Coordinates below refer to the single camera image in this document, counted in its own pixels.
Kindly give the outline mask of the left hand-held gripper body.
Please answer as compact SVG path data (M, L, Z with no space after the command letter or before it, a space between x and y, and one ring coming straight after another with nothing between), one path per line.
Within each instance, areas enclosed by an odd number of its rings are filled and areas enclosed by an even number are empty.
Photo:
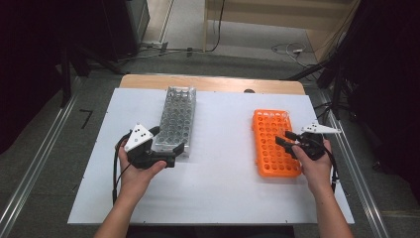
M158 161L165 161L168 168L173 168L175 158L167 158L168 152L156 152L152 149L154 135L142 124L137 123L125 145L128 161L137 169L149 169Z

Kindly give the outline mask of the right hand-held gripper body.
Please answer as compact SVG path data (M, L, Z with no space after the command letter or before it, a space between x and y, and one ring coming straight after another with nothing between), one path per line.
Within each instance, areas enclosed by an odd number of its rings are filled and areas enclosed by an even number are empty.
M313 161L320 159L325 154L323 145L324 134L339 134L340 129L311 123L301 128L301 134L297 134L294 141L297 141L300 148Z

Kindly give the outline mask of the clear test tube rack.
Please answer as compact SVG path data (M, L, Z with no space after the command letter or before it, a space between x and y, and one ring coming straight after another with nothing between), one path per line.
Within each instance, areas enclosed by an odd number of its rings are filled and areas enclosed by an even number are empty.
M160 131L155 140L158 151L168 152L183 143L184 152L181 156L189 157L195 105L194 87L170 86L167 89L160 117Z

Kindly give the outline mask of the orange plastic test tube rack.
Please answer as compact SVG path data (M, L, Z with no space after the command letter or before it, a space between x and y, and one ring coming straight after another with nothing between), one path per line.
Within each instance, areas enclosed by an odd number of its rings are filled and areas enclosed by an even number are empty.
M292 131L290 119L281 117L282 110L257 109L253 115L257 151L256 164L264 178L296 178L301 174L300 163L275 142L276 137L291 142L284 134Z

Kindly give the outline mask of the person's right hand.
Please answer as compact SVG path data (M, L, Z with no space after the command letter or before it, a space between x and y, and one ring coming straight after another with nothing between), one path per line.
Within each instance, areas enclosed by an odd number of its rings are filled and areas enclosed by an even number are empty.
M331 161L327 154L313 161L299 146L293 146L297 160L302 166L302 172L307 178L308 186L314 196L326 195L332 192L330 183Z

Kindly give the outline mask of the person's left hand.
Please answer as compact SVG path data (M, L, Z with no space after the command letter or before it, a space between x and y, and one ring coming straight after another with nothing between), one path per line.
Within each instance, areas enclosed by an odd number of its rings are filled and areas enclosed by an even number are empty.
M128 155L125 151L126 143L126 140L122 142L118 152L120 166L123 170L121 173L121 188L118 197L123 195L141 199L154 176L166 167L166 162L158 161L146 170L136 169L128 162Z

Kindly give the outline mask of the white board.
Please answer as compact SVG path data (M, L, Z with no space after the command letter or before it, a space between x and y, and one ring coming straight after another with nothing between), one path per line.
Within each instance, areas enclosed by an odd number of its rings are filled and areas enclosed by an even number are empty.
M115 89L68 217L99 224L112 207L114 147L136 124L160 121L166 92ZM316 220L304 176L263 178L255 163L252 117L257 109L288 112L295 132L314 122L306 95L199 91L188 157L156 175L137 205L142 225L304 224Z

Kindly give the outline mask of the black metal stand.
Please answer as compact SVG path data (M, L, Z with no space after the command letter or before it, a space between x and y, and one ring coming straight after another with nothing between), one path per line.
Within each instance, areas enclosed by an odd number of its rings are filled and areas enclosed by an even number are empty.
M327 116L332 113L336 120L340 121L340 111L345 110L352 115L352 110L349 106L341 103L341 95L345 86L344 65L338 59L326 59L317 64L308 66L301 72L290 76L288 80L297 81L303 77L308 76L316 71L321 70L321 75L316 79L316 84L320 89L326 89L330 84L333 84L332 99L321 107L324 107L324 112L321 117Z
M63 108L69 102L72 96L70 67L73 66L77 75L88 76L90 73L90 67L86 61L87 59L92 59L98 62L100 65L116 74L125 75L125 73L119 67L111 64L104 58L100 57L98 54L94 53L92 50L72 43L62 43L60 47L60 66L62 80L61 108Z

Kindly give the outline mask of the wooden table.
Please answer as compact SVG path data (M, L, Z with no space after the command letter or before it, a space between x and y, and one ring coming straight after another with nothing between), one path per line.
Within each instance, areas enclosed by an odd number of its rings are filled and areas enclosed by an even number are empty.
M121 88L167 89L169 86L195 87L199 91L305 94L303 85L299 81L223 76L127 74L120 82Z

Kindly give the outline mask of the dark curtain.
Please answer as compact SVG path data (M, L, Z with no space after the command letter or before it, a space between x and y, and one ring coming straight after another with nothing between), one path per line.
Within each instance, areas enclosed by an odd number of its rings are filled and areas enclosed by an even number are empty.
M420 0L362 0L346 53L351 108L420 202Z

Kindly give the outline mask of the dark cabinet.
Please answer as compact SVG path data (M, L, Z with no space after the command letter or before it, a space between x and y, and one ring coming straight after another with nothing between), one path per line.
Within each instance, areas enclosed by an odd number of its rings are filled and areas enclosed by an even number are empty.
M110 59L117 61L139 52L151 16L147 0L101 0Z

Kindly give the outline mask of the metal floor rail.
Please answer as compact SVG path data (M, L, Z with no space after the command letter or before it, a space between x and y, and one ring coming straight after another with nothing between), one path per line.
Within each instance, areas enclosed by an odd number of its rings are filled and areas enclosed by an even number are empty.
M357 192L357 198L361 204L360 208L364 211L372 236L373 238L390 238L380 211L374 201L372 193L369 190L367 180L363 175L354 151L349 143L348 137L343 128L342 120L338 120L333 113L333 100L326 92L320 92L319 96L322 99L322 106L317 106L317 109L323 110L323 112L318 117L318 120L323 123L329 123L333 128L341 130L335 138L339 145L344 162L346 163L349 175L352 178L353 185Z
M71 87L73 94L69 97L68 102L58 110L52 125L37 150L37 153L33 156L29 167L19 182L19 185L6 203L6 207L0 217L0 238L7 238L11 232L46 161L49 158L51 150L60 135L65 122L67 121L67 118L77 100L79 91L85 84L86 80L86 77L77 76L75 78Z

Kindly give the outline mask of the light wooden furniture frame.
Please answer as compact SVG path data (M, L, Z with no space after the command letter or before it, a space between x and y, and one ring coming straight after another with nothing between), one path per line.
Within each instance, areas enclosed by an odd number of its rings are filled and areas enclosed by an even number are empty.
M361 0L204 0L203 44L209 20L304 29L317 61L352 23Z

